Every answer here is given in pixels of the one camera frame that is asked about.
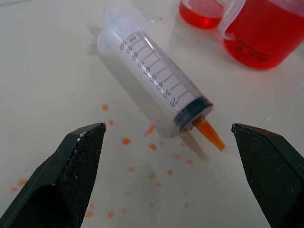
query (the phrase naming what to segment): syringe barrel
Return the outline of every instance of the syringe barrel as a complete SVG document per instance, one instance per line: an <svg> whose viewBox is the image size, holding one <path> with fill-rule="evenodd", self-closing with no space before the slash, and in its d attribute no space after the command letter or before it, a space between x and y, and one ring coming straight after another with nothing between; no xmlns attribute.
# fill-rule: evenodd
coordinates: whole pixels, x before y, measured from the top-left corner
<svg viewBox="0 0 304 228"><path fill-rule="evenodd" d="M105 47L118 54L179 131L212 110L212 103L141 30L134 14L120 13L108 22L98 41L100 51Z"/></svg>

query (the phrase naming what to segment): orange syringe tip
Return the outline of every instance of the orange syringe tip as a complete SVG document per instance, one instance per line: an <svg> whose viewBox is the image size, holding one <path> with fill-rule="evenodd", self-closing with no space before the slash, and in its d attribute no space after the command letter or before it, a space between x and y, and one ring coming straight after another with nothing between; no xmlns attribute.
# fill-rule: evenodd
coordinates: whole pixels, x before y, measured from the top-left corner
<svg viewBox="0 0 304 228"><path fill-rule="evenodd" d="M212 142L220 151L223 151L225 144L220 139L219 135L212 128L212 126L206 121L202 120L195 124L195 127L210 141Z"/></svg>

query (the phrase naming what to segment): plastic syringe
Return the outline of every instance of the plastic syringe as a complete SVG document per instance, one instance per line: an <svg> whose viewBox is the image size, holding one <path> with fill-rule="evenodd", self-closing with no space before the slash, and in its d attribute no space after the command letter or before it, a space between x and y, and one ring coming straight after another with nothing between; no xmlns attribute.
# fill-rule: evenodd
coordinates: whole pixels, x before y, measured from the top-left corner
<svg viewBox="0 0 304 228"><path fill-rule="evenodd" d="M195 126L220 151L224 150L224 143L205 119L212 103L143 32L142 15L107 8L104 21L98 51L115 52L180 132Z"/></svg>

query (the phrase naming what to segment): white countertop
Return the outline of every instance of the white countertop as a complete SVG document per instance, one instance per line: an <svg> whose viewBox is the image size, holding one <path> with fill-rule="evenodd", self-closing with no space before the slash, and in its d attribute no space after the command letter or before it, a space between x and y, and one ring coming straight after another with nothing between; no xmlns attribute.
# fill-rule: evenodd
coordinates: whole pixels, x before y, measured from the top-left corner
<svg viewBox="0 0 304 228"><path fill-rule="evenodd" d="M20 190L18 181L28 179L66 134L113 119L90 200L95 208L83 228L270 227L246 181L231 126L242 123L281 134L304 155L304 50L296 50L276 69L246 68L225 53L216 31L183 22L178 4L0 0L0 214ZM138 113L140 107L109 67L87 53L89 27L102 26L103 9L109 6L140 9L154 20L151 38L213 102L207 119L228 152L199 140L197 130L191 133L210 161L181 146L179 137L162 139L157 131L144 136L149 120ZM103 111L102 104L109 109ZM131 144L122 145L123 137Z"/></svg>

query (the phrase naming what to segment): red liquid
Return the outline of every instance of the red liquid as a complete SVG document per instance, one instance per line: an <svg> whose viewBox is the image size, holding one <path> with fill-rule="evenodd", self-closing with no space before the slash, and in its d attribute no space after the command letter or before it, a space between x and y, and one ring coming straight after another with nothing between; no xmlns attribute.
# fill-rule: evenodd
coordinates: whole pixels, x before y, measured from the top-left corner
<svg viewBox="0 0 304 228"><path fill-rule="evenodd" d="M224 7L216 0L189 0L192 9L180 3L180 15L184 20L201 29L215 28L224 15Z"/></svg>
<svg viewBox="0 0 304 228"><path fill-rule="evenodd" d="M247 0L226 34L227 51L256 69L280 64L304 40L304 18L268 0Z"/></svg>

